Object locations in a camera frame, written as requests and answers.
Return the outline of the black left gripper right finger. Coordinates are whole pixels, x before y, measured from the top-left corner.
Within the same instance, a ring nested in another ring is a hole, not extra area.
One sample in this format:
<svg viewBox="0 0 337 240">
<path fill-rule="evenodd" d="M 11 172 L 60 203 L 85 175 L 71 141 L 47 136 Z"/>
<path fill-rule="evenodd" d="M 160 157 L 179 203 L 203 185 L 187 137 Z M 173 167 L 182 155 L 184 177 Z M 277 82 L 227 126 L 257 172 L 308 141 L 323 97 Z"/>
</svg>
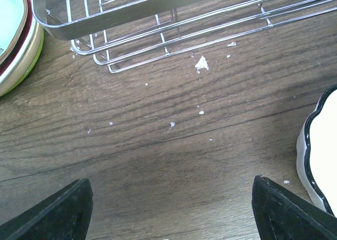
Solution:
<svg viewBox="0 0 337 240">
<path fill-rule="evenodd" d="M 252 187 L 260 239 L 336 239 L 336 217 L 260 175 Z"/>
</svg>

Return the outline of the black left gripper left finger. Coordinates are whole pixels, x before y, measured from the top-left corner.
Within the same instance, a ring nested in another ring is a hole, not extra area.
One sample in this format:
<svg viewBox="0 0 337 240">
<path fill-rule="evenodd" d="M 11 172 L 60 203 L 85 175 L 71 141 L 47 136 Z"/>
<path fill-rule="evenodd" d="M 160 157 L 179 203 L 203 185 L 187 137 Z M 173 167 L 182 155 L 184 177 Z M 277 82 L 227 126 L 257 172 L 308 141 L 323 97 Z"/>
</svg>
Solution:
<svg viewBox="0 0 337 240">
<path fill-rule="evenodd" d="M 1 225 L 1 239 L 86 239 L 93 210 L 88 179 L 77 179 Z"/>
</svg>

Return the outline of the white scalloped bowl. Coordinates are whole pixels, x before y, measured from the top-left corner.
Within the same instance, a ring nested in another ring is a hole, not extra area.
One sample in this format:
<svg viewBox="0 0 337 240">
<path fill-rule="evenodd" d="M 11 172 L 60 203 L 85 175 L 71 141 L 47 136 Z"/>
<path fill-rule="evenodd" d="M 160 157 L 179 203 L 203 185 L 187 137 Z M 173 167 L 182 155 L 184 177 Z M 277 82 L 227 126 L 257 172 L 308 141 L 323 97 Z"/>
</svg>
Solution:
<svg viewBox="0 0 337 240">
<path fill-rule="evenodd" d="M 336 216 L 336 85 L 319 98 L 296 142 L 296 170 L 313 204 Z"/>
</svg>

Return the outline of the metal wire dish rack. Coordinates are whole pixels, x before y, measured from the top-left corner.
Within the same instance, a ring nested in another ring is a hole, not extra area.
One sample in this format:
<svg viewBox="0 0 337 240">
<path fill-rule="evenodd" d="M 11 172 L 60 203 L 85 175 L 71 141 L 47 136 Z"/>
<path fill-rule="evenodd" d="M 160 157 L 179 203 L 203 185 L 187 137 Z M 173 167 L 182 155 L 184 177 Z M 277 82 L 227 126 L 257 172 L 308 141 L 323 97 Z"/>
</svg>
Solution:
<svg viewBox="0 0 337 240">
<path fill-rule="evenodd" d="M 336 0 L 31 0 L 36 20 L 118 73 L 336 11 Z"/>
</svg>

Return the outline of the light green round plate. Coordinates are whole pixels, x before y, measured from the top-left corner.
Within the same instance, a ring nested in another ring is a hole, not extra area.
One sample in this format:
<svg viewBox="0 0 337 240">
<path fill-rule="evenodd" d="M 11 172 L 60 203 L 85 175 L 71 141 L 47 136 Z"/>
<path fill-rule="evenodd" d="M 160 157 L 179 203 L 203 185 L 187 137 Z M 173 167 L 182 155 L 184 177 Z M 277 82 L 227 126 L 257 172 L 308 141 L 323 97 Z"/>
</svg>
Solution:
<svg viewBox="0 0 337 240">
<path fill-rule="evenodd" d="M 32 11 L 32 0 L 1 0 L 1 95 L 19 85 L 35 66 L 44 30 Z"/>
</svg>

